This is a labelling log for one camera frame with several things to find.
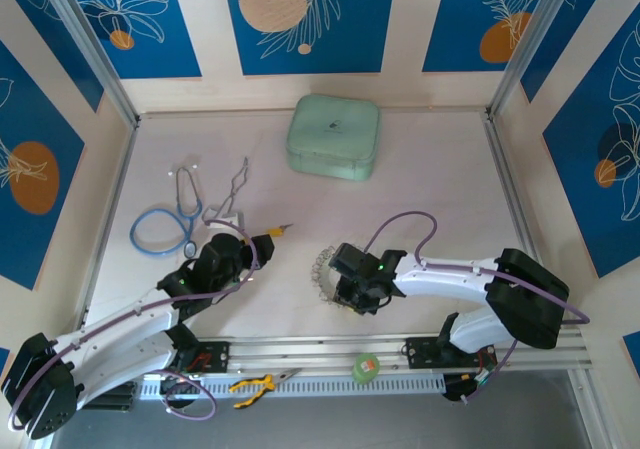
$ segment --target white table surface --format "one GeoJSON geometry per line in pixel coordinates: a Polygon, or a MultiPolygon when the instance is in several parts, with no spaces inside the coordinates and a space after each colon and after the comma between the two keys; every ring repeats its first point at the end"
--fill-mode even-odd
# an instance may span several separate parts
{"type": "MultiPolygon", "coordinates": [[[[358,316],[324,302],[311,267],[328,246],[363,246],[388,217],[407,210],[433,213],[440,225],[423,255],[456,259],[498,256],[519,247],[508,205],[478,113],[383,111],[371,179],[353,182],[299,174],[286,162],[291,112],[192,115],[143,119],[109,234],[88,323],[133,302],[183,262],[182,251],[149,257],[129,242],[132,222],[150,207],[175,208],[167,173],[183,161],[196,171],[205,203],[221,203],[243,156],[249,182],[236,200],[251,235],[294,224],[275,239],[269,264],[219,306],[196,316],[199,337],[277,337],[437,332],[445,317],[474,306],[438,297],[394,298],[376,316],[358,316]]],[[[411,252],[430,222],[408,217],[387,228],[373,247],[411,252]]],[[[159,218],[140,238],[168,240],[177,230],[159,218]]],[[[194,239],[211,233],[198,223],[194,239]]]]}

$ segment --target gray floor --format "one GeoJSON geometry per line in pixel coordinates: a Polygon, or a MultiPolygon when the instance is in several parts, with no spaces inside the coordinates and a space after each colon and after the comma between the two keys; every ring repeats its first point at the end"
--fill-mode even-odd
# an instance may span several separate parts
{"type": "Polygon", "coordinates": [[[468,407],[441,396],[263,399],[189,422],[160,402],[80,412],[54,449],[449,449],[590,447],[564,373],[501,374],[468,407]]]}

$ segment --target green plastic container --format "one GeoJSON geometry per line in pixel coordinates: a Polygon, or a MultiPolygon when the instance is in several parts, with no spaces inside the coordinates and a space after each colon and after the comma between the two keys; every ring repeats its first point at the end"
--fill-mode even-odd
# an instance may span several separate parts
{"type": "Polygon", "coordinates": [[[373,354],[360,354],[353,365],[353,380],[360,384],[371,382],[380,372],[380,361],[373,354]]]}
{"type": "Polygon", "coordinates": [[[380,110],[368,101],[311,94],[298,101],[287,137],[294,171],[364,181],[378,152],[380,110]]]}

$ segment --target yellow pliers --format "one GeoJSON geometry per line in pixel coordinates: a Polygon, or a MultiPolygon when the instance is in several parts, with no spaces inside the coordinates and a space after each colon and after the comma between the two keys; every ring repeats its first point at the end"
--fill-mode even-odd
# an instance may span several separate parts
{"type": "Polygon", "coordinates": [[[233,407],[235,407],[236,409],[244,409],[245,407],[251,406],[266,393],[275,391],[278,384],[286,381],[290,377],[295,376],[301,370],[302,369],[289,369],[288,371],[281,372],[280,374],[277,374],[275,376],[267,374],[261,379],[243,379],[242,381],[236,382],[229,388],[229,392],[235,392],[243,386],[250,386],[255,384],[264,384],[264,387],[260,389],[257,394],[252,396],[251,399],[244,402],[238,402],[237,404],[234,404],[233,407]]]}

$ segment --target green tape roll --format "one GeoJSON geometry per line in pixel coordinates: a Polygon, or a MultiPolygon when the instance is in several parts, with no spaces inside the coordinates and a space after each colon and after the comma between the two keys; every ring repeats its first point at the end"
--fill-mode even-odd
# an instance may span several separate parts
{"type": "Polygon", "coordinates": [[[353,366],[353,380],[359,384],[371,382],[380,372],[380,361],[373,354],[360,354],[353,366]]]}

